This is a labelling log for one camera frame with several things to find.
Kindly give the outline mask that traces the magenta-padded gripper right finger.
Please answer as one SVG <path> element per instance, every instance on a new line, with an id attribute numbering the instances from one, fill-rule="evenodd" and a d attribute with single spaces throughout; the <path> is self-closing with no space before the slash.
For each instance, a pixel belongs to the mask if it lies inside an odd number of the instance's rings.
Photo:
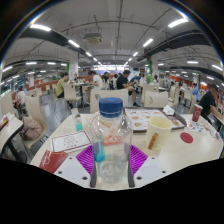
<path id="1" fill-rule="evenodd" d="M 156 156 L 147 156 L 136 146 L 130 147 L 129 170 L 135 188 L 143 187 L 168 175 Z"/>

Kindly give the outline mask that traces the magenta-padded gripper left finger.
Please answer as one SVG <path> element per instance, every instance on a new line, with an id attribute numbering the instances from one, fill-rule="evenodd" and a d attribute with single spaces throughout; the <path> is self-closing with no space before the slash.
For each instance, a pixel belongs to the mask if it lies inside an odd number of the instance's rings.
<path id="1" fill-rule="evenodd" d="M 93 171 L 94 157 L 92 147 L 89 146 L 77 156 L 68 156 L 55 171 L 55 175 L 84 188 L 90 188 Z"/>

